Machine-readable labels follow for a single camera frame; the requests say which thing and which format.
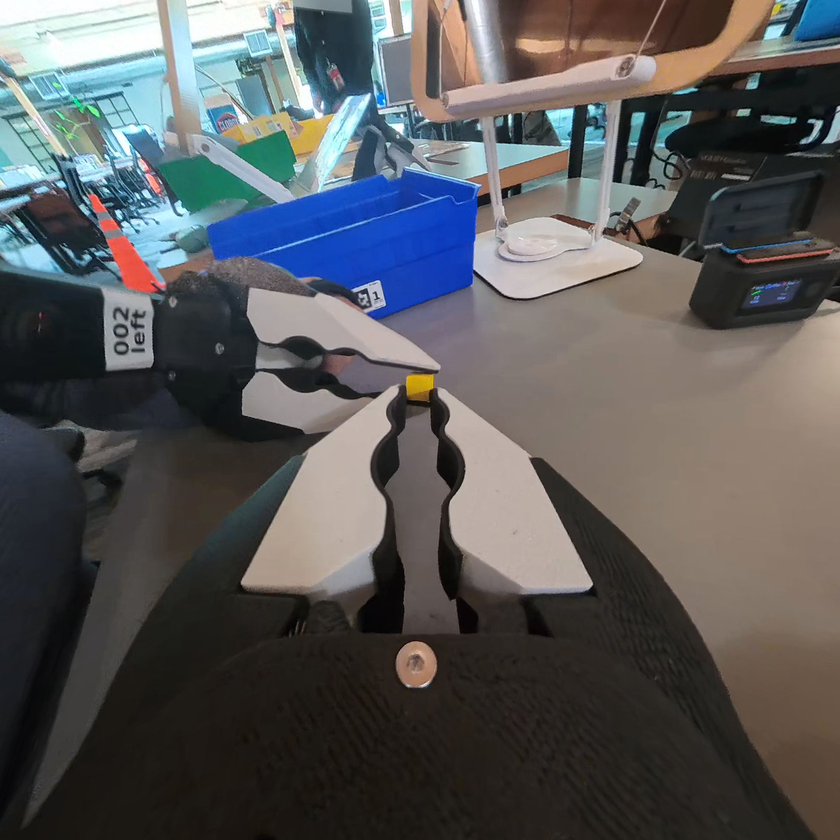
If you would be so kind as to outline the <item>green plastic bin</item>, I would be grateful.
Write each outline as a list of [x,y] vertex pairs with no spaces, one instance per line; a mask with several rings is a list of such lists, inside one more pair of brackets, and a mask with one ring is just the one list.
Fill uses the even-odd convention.
[[[235,154],[282,186],[296,176],[296,155],[284,132],[241,144]],[[270,199],[267,194],[201,154],[163,162],[159,173],[183,208],[191,214],[222,201],[241,199],[248,203],[266,203]]]

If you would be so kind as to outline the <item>black cardboard box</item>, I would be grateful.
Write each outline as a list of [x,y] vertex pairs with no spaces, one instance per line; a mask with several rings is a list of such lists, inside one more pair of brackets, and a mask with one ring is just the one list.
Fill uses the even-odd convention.
[[688,164],[688,172],[665,215],[668,226],[698,224],[709,200],[721,189],[753,180],[766,153],[712,150],[701,152]]

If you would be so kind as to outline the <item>wood edged desk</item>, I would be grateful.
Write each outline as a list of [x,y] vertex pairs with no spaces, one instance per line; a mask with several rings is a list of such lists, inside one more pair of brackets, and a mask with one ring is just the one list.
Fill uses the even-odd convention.
[[[480,142],[412,140],[429,171],[479,186],[479,195],[489,192],[485,149]],[[497,160],[500,185],[509,188],[564,172],[570,151],[562,146],[499,143]]]
[[751,75],[756,72],[836,65],[838,62],[839,38],[796,41],[789,36],[748,42],[708,76]]

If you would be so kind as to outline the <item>wooden post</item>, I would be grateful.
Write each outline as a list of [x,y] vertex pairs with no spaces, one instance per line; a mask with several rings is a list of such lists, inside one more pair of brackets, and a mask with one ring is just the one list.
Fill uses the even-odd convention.
[[182,153],[193,153],[193,135],[202,131],[203,103],[196,80],[193,42],[186,1],[157,1],[166,77],[168,80],[175,133]]

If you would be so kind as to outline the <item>orange traffic cone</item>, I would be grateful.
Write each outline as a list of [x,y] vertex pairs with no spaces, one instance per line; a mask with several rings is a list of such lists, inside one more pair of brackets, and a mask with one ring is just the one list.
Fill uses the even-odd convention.
[[153,274],[99,197],[90,193],[88,200],[111,256],[119,268],[123,285],[132,291],[149,294],[163,293],[165,282]]

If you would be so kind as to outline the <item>yellow box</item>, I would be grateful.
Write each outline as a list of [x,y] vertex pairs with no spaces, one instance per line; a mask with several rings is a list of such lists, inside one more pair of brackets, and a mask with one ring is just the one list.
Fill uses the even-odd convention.
[[287,112],[280,112],[234,125],[223,131],[222,135],[246,144],[271,134],[284,133],[296,158],[307,159],[320,146],[332,120],[332,114],[313,119],[295,119]]

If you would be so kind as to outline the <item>blue plastic bin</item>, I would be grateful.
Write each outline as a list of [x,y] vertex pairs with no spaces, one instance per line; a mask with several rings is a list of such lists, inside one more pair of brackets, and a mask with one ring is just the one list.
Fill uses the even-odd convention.
[[254,257],[357,293],[373,319],[473,282],[479,186],[406,170],[210,224],[216,259]]

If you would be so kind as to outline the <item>person's left forearm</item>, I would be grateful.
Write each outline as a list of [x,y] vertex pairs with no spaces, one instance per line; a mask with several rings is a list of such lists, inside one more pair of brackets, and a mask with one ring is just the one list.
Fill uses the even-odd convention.
[[165,388],[163,374],[125,371],[95,379],[1,384],[7,413],[104,432],[178,430],[200,421]]

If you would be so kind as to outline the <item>black charger case with display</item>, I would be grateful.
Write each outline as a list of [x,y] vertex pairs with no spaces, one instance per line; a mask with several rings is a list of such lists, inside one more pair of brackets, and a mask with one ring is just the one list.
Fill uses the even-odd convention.
[[689,299],[699,320],[718,330],[792,322],[838,301],[838,246],[809,230],[825,181],[823,172],[805,171],[713,194]]

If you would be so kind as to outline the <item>grey monitor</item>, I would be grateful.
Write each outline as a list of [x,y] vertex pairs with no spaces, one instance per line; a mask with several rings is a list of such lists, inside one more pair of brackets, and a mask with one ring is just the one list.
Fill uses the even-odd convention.
[[376,47],[385,107],[390,109],[412,103],[411,35],[381,36]]

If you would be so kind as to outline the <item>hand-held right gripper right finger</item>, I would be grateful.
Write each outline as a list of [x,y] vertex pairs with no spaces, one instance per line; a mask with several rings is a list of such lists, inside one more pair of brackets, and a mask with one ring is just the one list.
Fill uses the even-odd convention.
[[444,388],[429,397],[440,514],[438,574],[452,600],[589,592],[592,578],[532,457]]

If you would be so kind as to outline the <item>white jointed stand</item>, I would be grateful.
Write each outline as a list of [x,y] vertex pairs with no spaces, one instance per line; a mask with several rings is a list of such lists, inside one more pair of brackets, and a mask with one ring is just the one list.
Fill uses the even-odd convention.
[[344,100],[337,115],[329,121],[314,155],[293,179],[295,191],[289,190],[235,152],[202,134],[189,135],[188,148],[191,156],[200,155],[208,159],[276,203],[320,193],[353,139],[357,139],[359,144],[353,157],[352,177],[359,176],[363,180],[383,174],[386,169],[391,170],[396,177],[401,177],[404,171],[413,166],[428,171],[427,162],[415,144],[395,132],[381,116],[374,119],[370,105],[369,94],[351,96]]

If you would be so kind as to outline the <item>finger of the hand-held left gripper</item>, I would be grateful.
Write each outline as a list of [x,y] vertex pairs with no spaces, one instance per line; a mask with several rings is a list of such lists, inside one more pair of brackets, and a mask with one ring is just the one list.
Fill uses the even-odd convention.
[[440,365],[414,342],[347,301],[252,288],[247,319],[258,346],[307,359],[314,355],[359,355],[391,368],[434,374]]
[[357,392],[334,374],[291,368],[258,371],[241,397],[243,435],[327,434],[381,395]]

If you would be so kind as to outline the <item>wood framed mirror with stand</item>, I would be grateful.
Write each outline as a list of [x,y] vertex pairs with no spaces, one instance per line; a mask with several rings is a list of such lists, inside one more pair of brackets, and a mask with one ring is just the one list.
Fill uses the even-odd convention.
[[[625,100],[688,88],[722,65],[770,15],[764,1],[413,2],[411,80],[424,117],[477,119],[491,231],[478,234],[475,274],[510,300],[544,298],[637,267],[606,236]],[[501,198],[495,118],[605,104],[594,223],[551,215],[510,223]]]

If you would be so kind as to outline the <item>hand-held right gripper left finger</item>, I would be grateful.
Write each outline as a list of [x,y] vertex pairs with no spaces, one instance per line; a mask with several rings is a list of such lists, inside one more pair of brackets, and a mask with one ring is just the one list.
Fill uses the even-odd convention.
[[241,579],[244,592],[332,601],[346,615],[372,598],[388,513],[374,457],[402,405],[403,386],[391,386],[310,447]]

